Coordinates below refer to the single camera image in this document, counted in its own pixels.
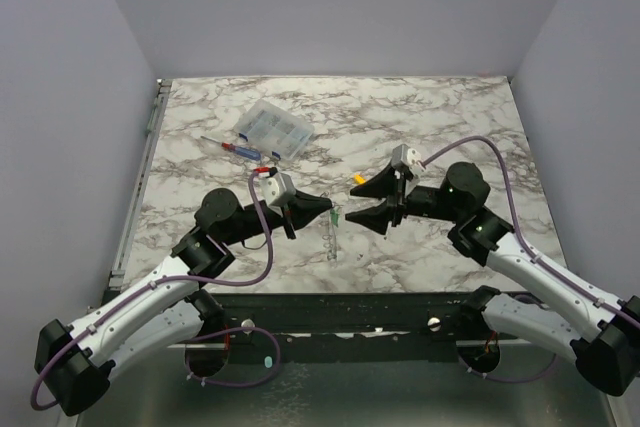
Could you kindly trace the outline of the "green capped key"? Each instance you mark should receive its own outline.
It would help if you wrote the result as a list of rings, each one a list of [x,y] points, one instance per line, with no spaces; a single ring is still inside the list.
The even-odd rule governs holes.
[[[338,228],[340,223],[340,218],[341,218],[341,208],[339,206],[333,206],[329,210],[329,219],[330,219],[331,225],[335,228]]]

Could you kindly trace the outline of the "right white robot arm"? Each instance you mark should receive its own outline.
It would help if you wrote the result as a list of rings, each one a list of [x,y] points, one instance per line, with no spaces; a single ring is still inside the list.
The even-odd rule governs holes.
[[[379,234],[407,216],[452,222],[447,237],[458,253],[510,278],[542,303],[525,305],[483,288],[478,302],[460,312],[461,330],[472,338],[492,330],[527,340],[573,362],[600,391],[622,395],[639,374],[638,297],[623,301],[520,242],[514,226],[486,207],[490,187],[475,164],[454,163],[437,188],[419,185],[420,173],[415,162],[389,163],[350,191],[380,205],[351,212],[346,220]]]

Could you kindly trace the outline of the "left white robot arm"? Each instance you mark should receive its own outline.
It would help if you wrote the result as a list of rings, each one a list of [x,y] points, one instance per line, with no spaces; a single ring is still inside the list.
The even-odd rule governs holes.
[[[269,180],[264,200],[242,206],[229,189],[210,191],[194,227],[149,274],[93,312],[69,324],[54,319],[40,331],[37,386],[75,416],[94,405],[132,363],[181,341],[229,338],[223,308],[205,291],[234,261],[229,247],[283,228],[288,238],[329,211],[330,199]]]

